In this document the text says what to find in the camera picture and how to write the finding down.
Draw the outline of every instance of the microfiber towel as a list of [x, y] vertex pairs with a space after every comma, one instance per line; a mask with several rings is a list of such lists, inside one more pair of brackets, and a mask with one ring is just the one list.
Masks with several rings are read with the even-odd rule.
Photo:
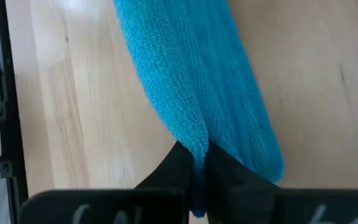
[[147, 98], [194, 157], [193, 214], [205, 212], [211, 139], [276, 182], [283, 160], [225, 0], [114, 0]]

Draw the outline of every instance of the wood grain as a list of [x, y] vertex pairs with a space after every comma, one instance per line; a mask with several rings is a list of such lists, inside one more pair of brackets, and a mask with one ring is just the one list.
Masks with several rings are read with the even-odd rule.
[[[358, 188], [358, 0], [229, 0], [283, 187]], [[174, 139], [110, 0], [7, 0], [29, 193], [133, 187]]]

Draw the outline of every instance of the blue towel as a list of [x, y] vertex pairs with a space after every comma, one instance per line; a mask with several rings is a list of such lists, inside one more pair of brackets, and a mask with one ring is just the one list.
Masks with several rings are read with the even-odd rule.
[[271, 182], [283, 160], [225, 0], [114, 0], [146, 96], [194, 156], [191, 210], [204, 215], [208, 139]]

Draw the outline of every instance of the light wood table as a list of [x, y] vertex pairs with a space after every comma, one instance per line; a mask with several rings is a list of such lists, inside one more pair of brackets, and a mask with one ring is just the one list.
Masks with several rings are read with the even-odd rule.
[[[358, 0], [230, 0], [285, 160], [283, 187], [358, 188]], [[111, 0], [7, 0], [30, 195], [133, 187], [175, 140]]]

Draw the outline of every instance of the wooden surface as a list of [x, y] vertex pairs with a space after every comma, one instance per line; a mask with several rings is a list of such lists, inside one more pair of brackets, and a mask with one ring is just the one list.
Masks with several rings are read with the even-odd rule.
[[[230, 0], [284, 187], [358, 188], [358, 0]], [[133, 187], [175, 140], [110, 0], [7, 0], [29, 193]]]

